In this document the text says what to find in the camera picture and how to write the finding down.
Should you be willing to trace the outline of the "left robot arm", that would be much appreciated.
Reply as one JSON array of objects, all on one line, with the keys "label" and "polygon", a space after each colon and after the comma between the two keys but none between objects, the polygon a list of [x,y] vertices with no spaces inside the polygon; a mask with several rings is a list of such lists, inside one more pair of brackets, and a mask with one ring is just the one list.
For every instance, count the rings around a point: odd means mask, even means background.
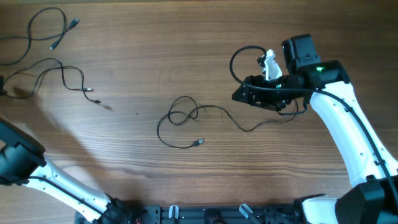
[{"label": "left robot arm", "polygon": [[59,168],[45,153],[37,136],[54,134],[55,145],[78,141],[47,116],[38,98],[10,99],[1,90],[1,185],[26,186],[51,195],[74,208],[88,223],[131,223],[129,207],[103,191],[92,189]]}]

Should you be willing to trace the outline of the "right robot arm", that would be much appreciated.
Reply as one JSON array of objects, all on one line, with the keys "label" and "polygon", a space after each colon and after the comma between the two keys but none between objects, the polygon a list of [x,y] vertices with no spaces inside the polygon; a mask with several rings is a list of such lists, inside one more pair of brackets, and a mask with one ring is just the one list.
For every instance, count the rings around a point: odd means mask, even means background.
[{"label": "right robot arm", "polygon": [[295,201],[295,223],[396,223],[397,161],[364,115],[351,80],[337,60],[322,61],[308,34],[282,43],[283,75],[273,50],[257,59],[262,73],[240,81],[232,99],[284,115],[303,99],[329,130],[346,166],[351,189],[339,198],[314,195]]}]

